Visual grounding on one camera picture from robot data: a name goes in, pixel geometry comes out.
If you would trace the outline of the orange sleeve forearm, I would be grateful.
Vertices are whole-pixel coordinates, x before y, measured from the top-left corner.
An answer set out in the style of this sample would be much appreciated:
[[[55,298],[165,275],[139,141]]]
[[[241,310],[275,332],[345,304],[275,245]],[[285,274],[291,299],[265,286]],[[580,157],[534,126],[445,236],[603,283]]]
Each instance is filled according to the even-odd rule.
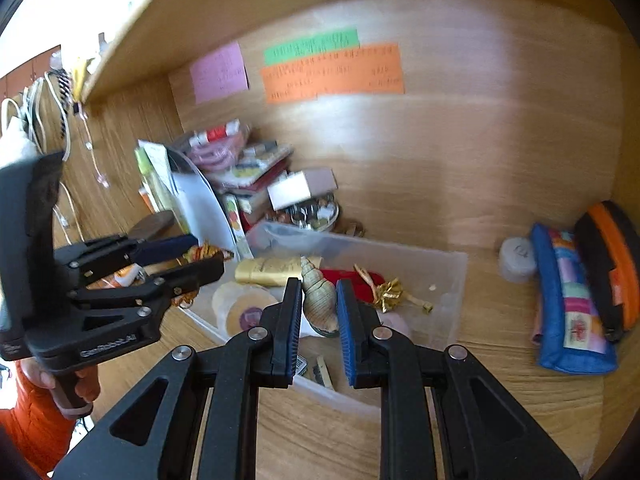
[[[61,414],[47,388],[27,377],[21,362],[15,378],[16,402],[2,408],[1,429],[38,478],[47,479],[68,452],[75,423]]]

